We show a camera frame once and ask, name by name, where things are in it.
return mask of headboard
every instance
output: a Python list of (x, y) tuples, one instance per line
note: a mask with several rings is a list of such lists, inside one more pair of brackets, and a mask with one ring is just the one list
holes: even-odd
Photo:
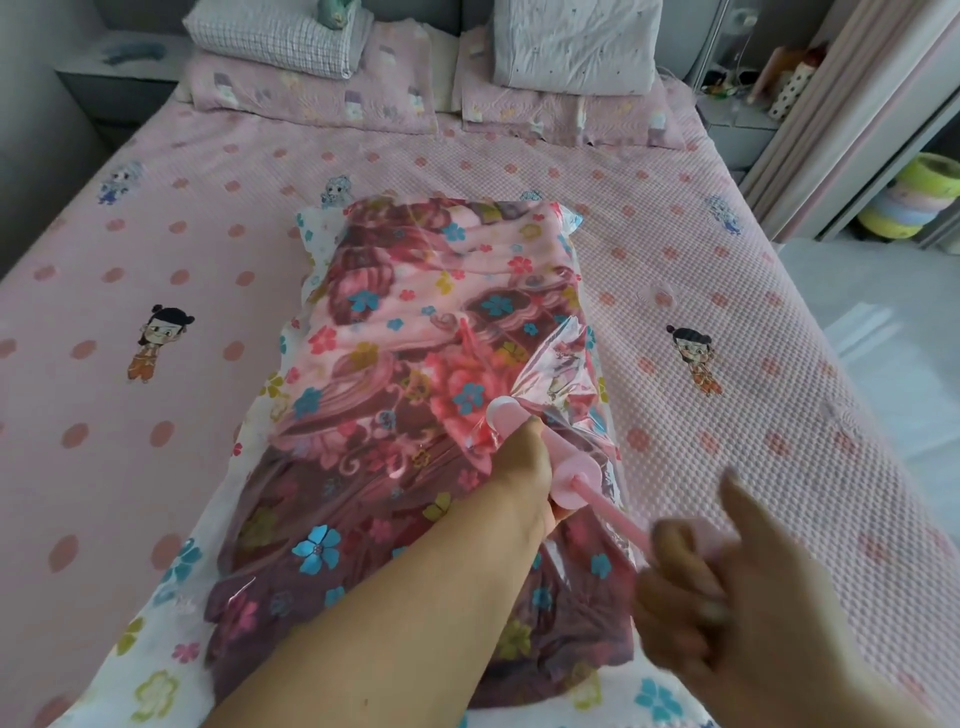
[[(666, 68), (679, 79), (685, 78), (700, 55), (701, 48), (707, 42), (713, 17), (722, 0), (663, 0), (663, 15), (660, 19), (660, 35), (654, 58), (657, 66)], [(411, 5), (430, 5), (420, 0)], [(452, 6), (450, 0), (437, 0), (435, 5)], [(486, 23), (490, 17), (493, 0), (462, 0), (461, 24), (463, 30)], [(365, 0), (364, 5), (372, 8), (373, 3)]]

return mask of pillow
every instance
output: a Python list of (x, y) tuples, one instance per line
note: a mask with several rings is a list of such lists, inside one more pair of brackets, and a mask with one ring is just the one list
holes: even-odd
[(459, 111), (460, 99), (453, 98), (453, 77), (457, 73), (460, 39), (423, 23), (430, 36), (430, 71), (433, 75), (433, 105), (437, 111)]
[(662, 0), (495, 0), (493, 82), (595, 96), (650, 92)]
[(348, 79), (370, 36), (373, 13), (359, 2), (342, 31), (325, 28), (304, 0), (200, 0), (183, 19), (199, 47), (328, 79)]
[(493, 85), (492, 65), (486, 28), (460, 36), (456, 85), (468, 132), (537, 138), (566, 147), (686, 146), (660, 76), (644, 96), (570, 96)]
[(432, 133), (430, 42), (414, 20), (374, 23), (357, 73), (319, 79), (197, 51), (186, 70), (197, 109), (238, 109), (318, 127)]

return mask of bed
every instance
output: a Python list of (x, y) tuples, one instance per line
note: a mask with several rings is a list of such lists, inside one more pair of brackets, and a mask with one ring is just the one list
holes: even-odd
[[(342, 177), (355, 198), (536, 190), (583, 215), (581, 298), (627, 507), (645, 521), (721, 522), (713, 476), (737, 463), (831, 569), (871, 663), (956, 718), (956, 552), (763, 237), (689, 90), (668, 88), (685, 152), (562, 149), (465, 133), (445, 115), (436, 137), (318, 130), (171, 100), (0, 286), (7, 723), (48, 725), (118, 639), (138, 639), (132, 617), (243, 457), (250, 402), (261, 388), (269, 397), (279, 331), (310, 272), (295, 214)], [(104, 204), (112, 175), (126, 175), (129, 191)], [(708, 337), (708, 378), (681, 358), (682, 331)], [(138, 356), (146, 337), (167, 337), (150, 360)], [(738, 394), (741, 411), (716, 406)]]

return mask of clear plastic bag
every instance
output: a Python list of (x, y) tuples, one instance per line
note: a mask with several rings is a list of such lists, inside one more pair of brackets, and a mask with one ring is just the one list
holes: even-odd
[[(482, 485), (499, 445), (484, 418), (497, 396), (589, 452), (617, 502), (566, 238), (575, 216), (555, 203), (446, 198), (371, 198), (346, 215), (207, 602), (218, 701)], [(592, 512), (561, 523), (470, 707), (538, 702), (630, 661), (633, 577), (627, 545)]]

